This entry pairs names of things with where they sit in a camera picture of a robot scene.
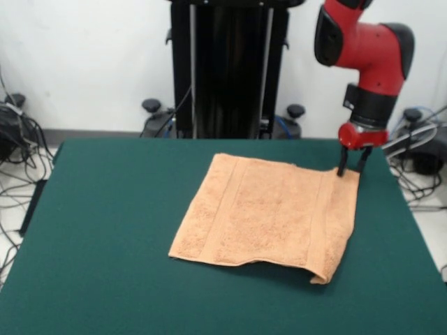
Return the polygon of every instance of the black knob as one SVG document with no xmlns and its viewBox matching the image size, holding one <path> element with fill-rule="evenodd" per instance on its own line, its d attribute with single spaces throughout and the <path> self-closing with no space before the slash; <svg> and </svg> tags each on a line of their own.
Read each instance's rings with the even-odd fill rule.
<svg viewBox="0 0 447 335">
<path fill-rule="evenodd" d="M 287 114 L 292 119 L 298 119 L 306 114 L 306 109 L 301 105 L 290 105 L 287 107 Z"/>
<path fill-rule="evenodd" d="M 413 124 L 422 119 L 422 112 L 417 110 L 416 108 L 408 108 L 404 110 L 404 118 L 410 123 Z"/>
<path fill-rule="evenodd" d="M 142 102 L 141 106 L 147 110 L 148 113 L 154 114 L 160 109 L 161 104 L 157 99 L 147 99 Z"/>
</svg>

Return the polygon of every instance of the black stand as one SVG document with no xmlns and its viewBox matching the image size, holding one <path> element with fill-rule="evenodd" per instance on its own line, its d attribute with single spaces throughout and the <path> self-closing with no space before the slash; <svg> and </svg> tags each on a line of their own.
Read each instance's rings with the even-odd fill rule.
<svg viewBox="0 0 447 335">
<path fill-rule="evenodd" d="M 172 0 L 175 104 L 183 138 L 271 137 L 288 7 L 304 0 Z"/>
</svg>

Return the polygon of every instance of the white wall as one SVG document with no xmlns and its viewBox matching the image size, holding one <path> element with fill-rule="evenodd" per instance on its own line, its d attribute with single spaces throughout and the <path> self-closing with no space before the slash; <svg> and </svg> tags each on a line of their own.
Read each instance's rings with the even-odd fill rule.
<svg viewBox="0 0 447 335">
<path fill-rule="evenodd" d="M 308 137 L 335 137 L 349 117 L 342 107 L 355 71 L 314 59 L 319 6 L 291 10 L 277 111 L 302 103 Z M 163 0 L 0 0 L 0 62 L 10 91 L 28 97 L 27 110 L 44 128 L 139 131 L 145 98 L 173 104 L 170 4 Z M 374 0 L 368 22 L 402 22 L 415 32 L 411 77 L 392 124 L 410 105 L 447 103 L 447 1 Z M 329 119 L 323 125 L 322 117 Z"/>
</svg>

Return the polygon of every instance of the orange towel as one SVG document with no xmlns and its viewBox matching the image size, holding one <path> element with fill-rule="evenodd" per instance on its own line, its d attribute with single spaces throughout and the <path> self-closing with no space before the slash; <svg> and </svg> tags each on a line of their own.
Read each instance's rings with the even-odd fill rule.
<svg viewBox="0 0 447 335">
<path fill-rule="evenodd" d="M 169 256 L 236 267 L 271 262 L 327 284 L 354 228 L 359 174 L 217 154 Z"/>
</svg>

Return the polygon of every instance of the black equipment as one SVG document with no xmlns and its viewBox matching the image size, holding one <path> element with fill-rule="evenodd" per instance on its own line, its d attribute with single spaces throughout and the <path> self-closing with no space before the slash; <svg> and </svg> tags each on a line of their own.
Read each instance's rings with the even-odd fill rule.
<svg viewBox="0 0 447 335">
<path fill-rule="evenodd" d="M 36 142 L 34 125 L 23 117 L 21 108 L 26 98 L 22 94 L 8 96 L 0 103 L 0 163 L 17 148 L 26 155 L 30 142 Z"/>
<path fill-rule="evenodd" d="M 287 8 L 305 0 L 171 1 L 179 137 L 271 138 Z"/>
<path fill-rule="evenodd" d="M 397 132 L 397 137 L 410 135 L 408 139 L 398 142 L 384 150 L 385 155 L 389 155 L 396 151 L 402 151 L 396 157 L 401 159 L 411 159 L 413 161 L 414 171 L 418 174 L 433 175 L 438 173 L 445 162 L 447 162 L 447 126 L 440 121 L 428 122 L 421 121 L 422 113 L 417 108 L 409 108 L 404 111 L 405 125 Z M 433 126 L 437 129 L 429 129 L 421 133 L 417 133 L 422 127 Z M 425 144 L 425 142 L 433 132 L 436 135 Z"/>
</svg>

